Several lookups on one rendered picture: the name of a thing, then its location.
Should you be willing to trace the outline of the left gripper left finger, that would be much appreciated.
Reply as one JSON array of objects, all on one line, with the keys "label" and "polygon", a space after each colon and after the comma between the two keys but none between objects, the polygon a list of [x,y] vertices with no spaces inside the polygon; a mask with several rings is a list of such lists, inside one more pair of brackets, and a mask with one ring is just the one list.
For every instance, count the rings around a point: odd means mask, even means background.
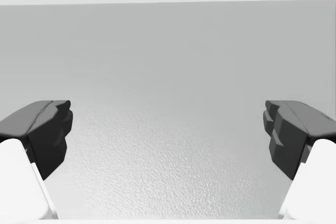
[{"label": "left gripper left finger", "polygon": [[70,107],[36,101],[0,120],[0,220],[58,219],[44,181],[65,160]]}]

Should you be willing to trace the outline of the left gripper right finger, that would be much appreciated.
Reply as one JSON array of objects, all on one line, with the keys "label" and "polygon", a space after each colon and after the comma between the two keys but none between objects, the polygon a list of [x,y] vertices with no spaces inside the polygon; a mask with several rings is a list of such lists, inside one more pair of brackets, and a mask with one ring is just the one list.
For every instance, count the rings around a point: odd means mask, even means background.
[{"label": "left gripper right finger", "polygon": [[265,107],[271,160],[292,181],[279,217],[336,220],[336,120],[294,100]]}]

